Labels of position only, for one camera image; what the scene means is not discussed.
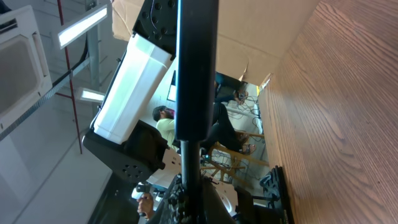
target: chair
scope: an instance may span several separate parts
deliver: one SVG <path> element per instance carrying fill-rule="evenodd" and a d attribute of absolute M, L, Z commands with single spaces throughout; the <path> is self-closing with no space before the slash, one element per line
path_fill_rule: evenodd
<path fill-rule="evenodd" d="M 241 133 L 241 134 L 248 134 L 249 136 L 252 136 L 252 137 L 264 138 L 264 135 L 262 135 L 262 134 L 245 133 L 242 131 L 236 131 L 236 132 Z M 222 167 L 219 164 L 217 164 L 215 161 L 211 160 L 211 155 L 212 155 L 214 149 L 219 150 L 221 152 L 225 152 L 231 156 L 231 167 Z M 224 182 L 224 175 L 228 174 L 230 177 L 234 178 L 235 180 L 239 181 L 246 187 L 250 187 L 250 188 L 252 188 L 251 184 L 247 183 L 245 180 L 239 178 L 235 174 L 237 169 L 245 168 L 244 166 L 240 166 L 241 160 L 246 159 L 249 162 L 255 162 L 256 164 L 259 164 L 259 165 L 269 166 L 268 162 L 266 162 L 266 161 L 261 161 L 259 159 L 255 159 L 255 158 L 251 157 L 251 155 L 244 155 L 244 154 L 229 150 L 226 147 L 222 146 L 220 143 L 216 143 L 213 147 L 211 147 L 210 150 L 208 151 L 208 155 L 209 155 L 208 162 L 213 167 L 202 167 L 201 170 L 214 169 L 215 171 L 211 174 L 212 176 L 215 176 L 218 172 L 221 172 L 220 181 L 223 181 L 223 182 Z"/>

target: yellow shirt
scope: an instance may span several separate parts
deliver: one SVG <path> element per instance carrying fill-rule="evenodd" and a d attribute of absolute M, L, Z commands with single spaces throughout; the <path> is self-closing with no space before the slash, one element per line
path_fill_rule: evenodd
<path fill-rule="evenodd" d="M 172 145 L 174 141 L 174 119 L 160 119 L 156 123 L 156 129 L 160 132 L 162 138 L 167 140 L 169 147 L 177 151 L 177 147 Z"/>

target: hand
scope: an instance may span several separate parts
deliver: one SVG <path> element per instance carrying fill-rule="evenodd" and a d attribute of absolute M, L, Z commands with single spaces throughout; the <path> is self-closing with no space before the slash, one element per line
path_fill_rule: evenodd
<path fill-rule="evenodd" d="M 243 100 L 240 100 L 239 98 L 235 97 L 235 101 L 238 103 L 238 105 L 242 105 L 244 103 Z"/>
<path fill-rule="evenodd" d="M 137 200 L 138 204 L 138 210 L 137 212 L 145 213 L 146 216 L 145 218 L 150 219 L 152 216 L 154 216 L 154 198 L 152 197 L 151 194 L 145 193 L 141 196 L 140 199 Z"/>

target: ceiling light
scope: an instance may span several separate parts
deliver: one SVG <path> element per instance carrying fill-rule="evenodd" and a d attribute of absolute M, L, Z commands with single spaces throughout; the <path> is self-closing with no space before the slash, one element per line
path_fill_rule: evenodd
<path fill-rule="evenodd" d="M 107 5 L 96 6 L 77 19 L 61 26 L 58 32 L 57 42 L 59 47 L 63 49 L 69 43 L 77 39 L 79 36 L 90 30 L 93 26 L 100 23 L 107 16 Z"/>
<path fill-rule="evenodd" d="M 88 88 L 80 87 L 76 93 L 76 99 L 83 101 L 90 101 L 96 103 L 102 103 L 104 100 L 105 94 L 100 93 L 98 91 L 94 91 Z"/>

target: wooden table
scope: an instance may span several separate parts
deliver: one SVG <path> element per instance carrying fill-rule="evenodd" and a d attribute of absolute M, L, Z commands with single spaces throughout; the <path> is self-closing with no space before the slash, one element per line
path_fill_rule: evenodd
<path fill-rule="evenodd" d="M 398 223 L 397 1 L 322 1 L 259 104 L 296 223 Z"/>

